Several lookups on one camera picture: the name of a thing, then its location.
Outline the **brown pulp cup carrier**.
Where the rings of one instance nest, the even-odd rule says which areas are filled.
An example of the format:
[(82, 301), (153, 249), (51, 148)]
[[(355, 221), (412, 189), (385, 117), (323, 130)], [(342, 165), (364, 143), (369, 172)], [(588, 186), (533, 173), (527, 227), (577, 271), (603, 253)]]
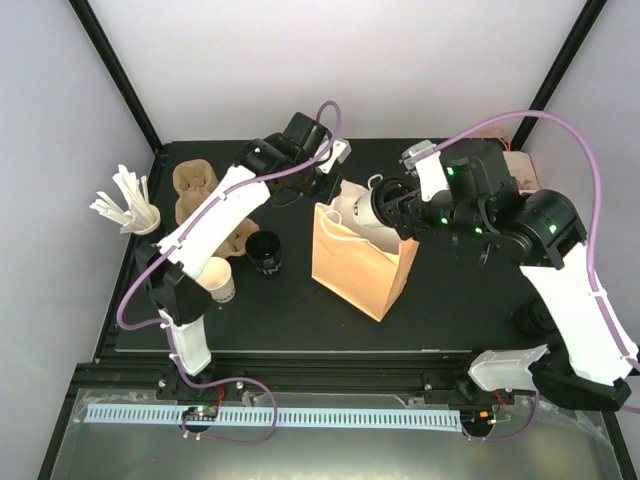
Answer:
[(239, 226), (220, 245), (216, 255), (221, 258), (244, 256), (248, 238), (259, 229), (259, 225), (250, 218), (243, 219)]

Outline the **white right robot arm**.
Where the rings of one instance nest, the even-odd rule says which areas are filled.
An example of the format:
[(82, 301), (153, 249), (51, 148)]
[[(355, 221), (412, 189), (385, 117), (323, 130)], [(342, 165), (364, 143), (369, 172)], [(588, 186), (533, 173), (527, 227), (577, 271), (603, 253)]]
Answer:
[(400, 158), (417, 179), (378, 185), (381, 220), (403, 239), (447, 231), (514, 264), (536, 297), (515, 311), (535, 344), (485, 350), (454, 379), (457, 396), (479, 402), (492, 390), (538, 393), (570, 410), (619, 411), (638, 346), (619, 329), (596, 274), (586, 228), (571, 201), (553, 190), (523, 193), (496, 144), (464, 139), (438, 150), (430, 141)]

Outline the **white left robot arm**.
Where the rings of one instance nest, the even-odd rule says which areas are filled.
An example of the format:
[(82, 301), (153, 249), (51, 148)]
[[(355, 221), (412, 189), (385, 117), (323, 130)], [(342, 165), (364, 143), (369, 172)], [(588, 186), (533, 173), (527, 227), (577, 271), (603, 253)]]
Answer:
[(213, 298), (198, 284), (209, 259), (250, 213), (289, 189), (315, 201), (338, 193), (337, 165), (351, 152), (319, 121), (296, 113), (282, 133), (247, 142), (209, 197), (159, 243), (136, 252), (143, 286), (170, 338), (172, 359), (182, 367), (179, 386), (193, 399), (207, 397), (215, 376), (204, 315)]

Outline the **brown paper takeout bag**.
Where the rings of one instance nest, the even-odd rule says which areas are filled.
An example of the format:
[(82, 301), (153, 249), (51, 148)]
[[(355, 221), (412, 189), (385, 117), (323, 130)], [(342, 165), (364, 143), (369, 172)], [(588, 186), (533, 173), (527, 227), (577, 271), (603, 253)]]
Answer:
[(404, 290), (419, 243), (391, 228), (356, 223), (354, 204), (369, 192), (344, 180), (330, 204), (315, 204), (311, 276), (380, 322)]

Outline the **stack of black cup lids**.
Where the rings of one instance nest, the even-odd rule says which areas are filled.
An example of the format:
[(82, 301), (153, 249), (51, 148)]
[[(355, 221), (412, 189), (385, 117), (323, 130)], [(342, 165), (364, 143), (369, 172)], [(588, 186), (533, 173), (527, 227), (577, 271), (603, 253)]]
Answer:
[(261, 276), (273, 278), (280, 274), (282, 245), (272, 231), (259, 230), (252, 233), (245, 243), (246, 255)]

